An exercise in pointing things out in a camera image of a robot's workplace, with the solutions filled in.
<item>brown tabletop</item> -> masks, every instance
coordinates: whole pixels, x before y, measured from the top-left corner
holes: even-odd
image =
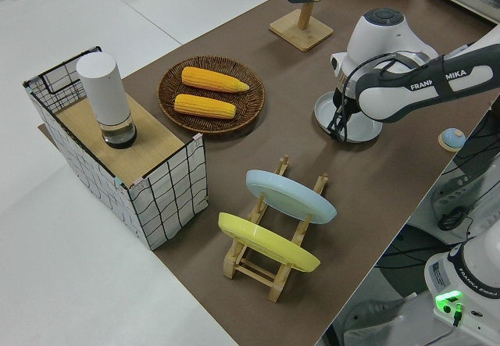
[[[359,17],[376,7],[403,12],[413,31],[440,53],[492,28],[443,0],[323,1],[315,4],[312,16],[334,33],[311,51],[300,52],[269,30],[271,22],[300,6],[269,0],[124,80],[127,92],[183,141],[193,133],[173,124],[156,99],[158,83],[170,67],[197,55],[225,56],[255,71],[266,88],[266,104],[252,132],[207,137],[209,207],[155,250],[239,344],[314,344],[451,160],[452,154],[438,144],[439,133],[458,127],[468,134],[497,95],[420,109],[384,125],[378,139],[368,143],[332,141],[313,114],[316,100],[336,84],[330,54],[345,51]],[[290,156],[287,176],[305,186],[329,174],[323,195],[338,216],[309,227],[302,247],[321,264],[312,273],[292,271],[273,303],[261,283],[241,274],[234,280],[223,276],[231,239],[218,228],[217,217],[219,212],[246,217],[255,202],[245,186],[246,172],[273,171],[284,154]],[[261,225],[291,237],[296,222],[271,209]],[[199,326],[203,324],[193,324],[193,331]]]

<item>small blue object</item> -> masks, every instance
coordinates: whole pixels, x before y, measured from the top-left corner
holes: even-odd
[[[439,138],[446,145],[445,148],[451,148],[453,151],[458,151],[466,143],[466,135],[454,127],[443,131]]]

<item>grid pattern box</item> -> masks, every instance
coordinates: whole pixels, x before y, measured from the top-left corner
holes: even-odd
[[[201,134],[129,187],[58,118],[86,97],[76,64],[91,48],[24,82],[23,86],[72,170],[148,248],[154,250],[208,206],[205,142]]]

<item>round woven basket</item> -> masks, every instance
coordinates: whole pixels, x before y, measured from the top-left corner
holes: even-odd
[[[227,93],[202,90],[182,84],[181,74],[185,66],[217,71],[238,78],[250,86],[248,91]],[[178,94],[190,94],[214,98],[236,105],[233,119],[216,119],[178,113],[173,109]],[[204,134],[225,134],[247,127],[264,106],[265,91],[262,81],[245,65],[224,57],[199,56],[186,59],[168,70],[158,86],[158,101],[162,111],[176,124]]]

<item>corn cob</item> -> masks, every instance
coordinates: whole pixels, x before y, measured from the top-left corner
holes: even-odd
[[[173,109],[183,114],[221,119],[232,119],[236,114],[236,106],[229,102],[188,94],[178,94]]]
[[[186,66],[182,69],[182,83],[204,90],[232,93],[247,91],[250,88],[235,77],[193,66]]]

